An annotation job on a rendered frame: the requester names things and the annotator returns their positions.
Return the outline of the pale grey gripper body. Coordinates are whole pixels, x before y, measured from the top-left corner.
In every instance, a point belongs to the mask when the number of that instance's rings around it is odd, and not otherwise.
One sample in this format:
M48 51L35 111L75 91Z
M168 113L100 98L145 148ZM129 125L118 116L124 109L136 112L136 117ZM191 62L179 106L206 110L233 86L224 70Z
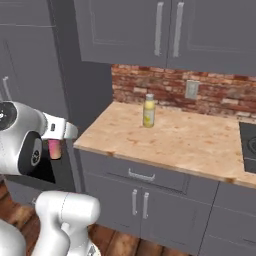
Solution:
M64 139L76 139L78 137L78 129L75 125L67 122L64 131Z

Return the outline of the pink drink cup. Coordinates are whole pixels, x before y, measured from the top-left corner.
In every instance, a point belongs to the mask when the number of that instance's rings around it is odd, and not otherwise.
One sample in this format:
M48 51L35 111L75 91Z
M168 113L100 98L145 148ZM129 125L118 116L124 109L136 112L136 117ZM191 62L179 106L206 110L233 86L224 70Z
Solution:
M61 152L61 143L59 140L49 140L48 148L49 148L50 157L53 160L57 160L61 158L62 152Z

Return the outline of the grey drawer front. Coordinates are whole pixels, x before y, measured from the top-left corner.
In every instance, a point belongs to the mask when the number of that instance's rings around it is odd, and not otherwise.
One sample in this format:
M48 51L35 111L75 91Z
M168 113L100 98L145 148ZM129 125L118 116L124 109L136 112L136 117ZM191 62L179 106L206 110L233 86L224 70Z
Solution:
M145 176L152 176L153 174L156 175L153 182L147 182L139 179L135 180L151 183L179 192L186 191L189 181L189 176L187 174L88 151L81 150L80 157L83 170L85 172L98 175L115 175L123 178L135 179L128 175L128 169L130 168L132 172L137 174L142 174Z

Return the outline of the yellow drink bottle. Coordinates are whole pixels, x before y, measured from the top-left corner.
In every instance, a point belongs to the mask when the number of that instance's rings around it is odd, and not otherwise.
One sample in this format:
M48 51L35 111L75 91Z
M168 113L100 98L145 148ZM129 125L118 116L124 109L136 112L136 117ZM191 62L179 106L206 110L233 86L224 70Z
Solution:
M153 94L147 94L143 104L143 126L151 128L155 120L155 101Z

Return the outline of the grey lower cupboard door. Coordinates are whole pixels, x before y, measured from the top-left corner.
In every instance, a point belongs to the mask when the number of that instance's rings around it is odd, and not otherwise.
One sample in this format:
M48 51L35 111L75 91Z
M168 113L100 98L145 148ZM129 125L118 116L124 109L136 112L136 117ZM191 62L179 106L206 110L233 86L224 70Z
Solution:
M126 181L85 175L86 192L100 201L98 224L130 235L140 236L141 188ZM137 189L137 214L132 214L132 192Z
M149 193L148 217L143 219L143 197ZM197 256L211 205L153 189L142 190L141 237Z

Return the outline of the grey cupboard door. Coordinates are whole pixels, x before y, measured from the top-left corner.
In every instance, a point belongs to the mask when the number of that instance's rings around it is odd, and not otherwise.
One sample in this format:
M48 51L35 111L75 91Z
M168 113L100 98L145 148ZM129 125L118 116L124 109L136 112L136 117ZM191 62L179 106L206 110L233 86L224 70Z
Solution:
M148 217L143 219L143 197L149 193ZM153 189L142 190L141 237L197 256L211 205Z
M154 54L157 3L164 2L161 55ZM84 61L166 66L171 0L74 0Z
M179 57L173 57L177 4L184 2ZM256 0L172 0L167 66L256 76Z
M100 201L98 224L130 235L140 236L141 188L126 181L85 175L86 192ZM137 189L137 214L132 214L132 192Z

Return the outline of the tall grey cupboard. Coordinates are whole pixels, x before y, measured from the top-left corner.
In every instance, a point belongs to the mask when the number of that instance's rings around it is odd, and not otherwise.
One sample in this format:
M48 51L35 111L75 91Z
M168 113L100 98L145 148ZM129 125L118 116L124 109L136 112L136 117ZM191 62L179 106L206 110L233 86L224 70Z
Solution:
M74 0L0 0L0 100L66 118L79 136L112 103L110 64L82 61ZM61 158L42 160L30 176L5 176L13 201L34 206L46 190L85 192L80 153L61 142Z

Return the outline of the grey upper cupboard door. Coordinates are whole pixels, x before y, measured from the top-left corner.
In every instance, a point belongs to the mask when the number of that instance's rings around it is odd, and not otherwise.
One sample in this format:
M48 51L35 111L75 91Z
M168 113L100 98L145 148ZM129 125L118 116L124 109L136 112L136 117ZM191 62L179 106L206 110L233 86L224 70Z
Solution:
M164 2L161 55L154 54L157 3ZM74 0L84 61L166 66L171 0Z
M177 4L184 2L179 57L173 57ZM172 0L167 66L256 76L256 0Z

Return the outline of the black hob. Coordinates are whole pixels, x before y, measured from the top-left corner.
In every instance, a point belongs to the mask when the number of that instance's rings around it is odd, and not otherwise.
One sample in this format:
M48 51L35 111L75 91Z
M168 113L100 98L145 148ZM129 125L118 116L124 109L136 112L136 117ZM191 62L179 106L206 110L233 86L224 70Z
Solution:
M244 170L256 174L256 124L239 123Z

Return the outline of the grey cabinet under hob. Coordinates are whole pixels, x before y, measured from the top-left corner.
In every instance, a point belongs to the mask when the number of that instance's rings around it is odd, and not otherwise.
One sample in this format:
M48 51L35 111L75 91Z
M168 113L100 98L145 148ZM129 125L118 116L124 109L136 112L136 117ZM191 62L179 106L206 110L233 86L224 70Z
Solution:
M256 189L219 185L198 256L256 256Z

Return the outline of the grey wall socket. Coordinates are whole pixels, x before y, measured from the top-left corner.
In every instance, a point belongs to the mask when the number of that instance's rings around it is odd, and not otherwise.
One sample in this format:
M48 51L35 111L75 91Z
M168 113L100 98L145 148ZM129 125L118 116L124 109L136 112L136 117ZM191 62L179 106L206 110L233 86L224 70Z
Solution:
M185 97L187 99L197 99L199 84L200 82L195 80L186 81Z

